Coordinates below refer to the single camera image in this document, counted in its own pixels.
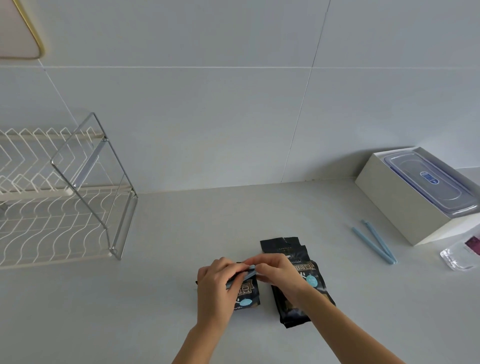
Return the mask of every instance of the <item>plastic container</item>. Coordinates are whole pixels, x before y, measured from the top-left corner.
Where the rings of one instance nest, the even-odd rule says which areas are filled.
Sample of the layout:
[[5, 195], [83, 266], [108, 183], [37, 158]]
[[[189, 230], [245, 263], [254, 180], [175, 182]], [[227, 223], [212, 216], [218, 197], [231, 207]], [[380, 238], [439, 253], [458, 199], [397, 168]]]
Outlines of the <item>plastic container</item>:
[[453, 270], [468, 270], [480, 265], [480, 239], [470, 238], [442, 250], [440, 256]]
[[448, 216], [467, 215], [479, 205], [466, 187], [412, 150], [386, 156], [384, 162]]

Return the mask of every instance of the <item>left hand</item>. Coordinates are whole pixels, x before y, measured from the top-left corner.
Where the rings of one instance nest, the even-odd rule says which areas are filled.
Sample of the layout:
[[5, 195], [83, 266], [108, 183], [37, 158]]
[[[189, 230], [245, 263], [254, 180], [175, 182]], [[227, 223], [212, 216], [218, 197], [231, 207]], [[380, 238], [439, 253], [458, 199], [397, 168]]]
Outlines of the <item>left hand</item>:
[[246, 273], [239, 274], [230, 289], [227, 281], [237, 272], [248, 269], [248, 265], [234, 263], [222, 257], [208, 267], [198, 270], [198, 313], [197, 326], [215, 329], [223, 333], [232, 316], [235, 301]]

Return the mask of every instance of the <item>right hand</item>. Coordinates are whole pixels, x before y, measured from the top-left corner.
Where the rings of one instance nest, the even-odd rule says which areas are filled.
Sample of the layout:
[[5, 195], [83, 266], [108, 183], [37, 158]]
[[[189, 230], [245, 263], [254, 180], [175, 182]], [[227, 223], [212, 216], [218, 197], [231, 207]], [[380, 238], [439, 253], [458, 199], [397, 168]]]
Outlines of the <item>right hand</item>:
[[284, 254], [259, 254], [248, 258], [244, 264], [255, 264], [257, 279], [280, 288], [295, 307], [301, 308], [302, 293], [315, 290], [301, 277]]

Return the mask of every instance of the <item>blue label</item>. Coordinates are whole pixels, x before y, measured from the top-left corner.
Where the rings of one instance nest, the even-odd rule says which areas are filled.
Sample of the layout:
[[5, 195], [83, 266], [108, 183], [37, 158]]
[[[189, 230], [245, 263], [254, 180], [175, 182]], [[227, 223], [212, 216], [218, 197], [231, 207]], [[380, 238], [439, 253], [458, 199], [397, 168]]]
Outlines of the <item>blue label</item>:
[[244, 300], [240, 301], [240, 306], [248, 306], [252, 303], [252, 300], [249, 300], [248, 298], [245, 298]]
[[420, 172], [420, 176], [422, 176], [424, 179], [426, 179], [428, 182], [431, 184], [438, 184], [439, 181], [435, 177], [433, 177], [430, 173], [428, 172]]
[[314, 276], [311, 276], [311, 275], [307, 276], [307, 283], [310, 284], [312, 287], [318, 286], [317, 279]]

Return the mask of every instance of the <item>hand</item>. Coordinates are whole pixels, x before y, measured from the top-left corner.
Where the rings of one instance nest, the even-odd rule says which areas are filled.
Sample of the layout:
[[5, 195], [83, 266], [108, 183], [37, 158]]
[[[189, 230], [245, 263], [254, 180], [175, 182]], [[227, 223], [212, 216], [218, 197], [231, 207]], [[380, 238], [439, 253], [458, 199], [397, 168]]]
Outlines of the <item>hand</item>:
[[295, 307], [301, 308], [301, 293], [313, 289], [284, 254], [259, 254], [244, 263], [248, 266], [255, 264], [257, 279], [279, 287]]
[[215, 329], [223, 333], [232, 316], [235, 301], [246, 273], [239, 274], [230, 289], [227, 281], [237, 272], [248, 269], [248, 265], [234, 263], [222, 257], [215, 259], [209, 267], [198, 270], [198, 313], [197, 326]]

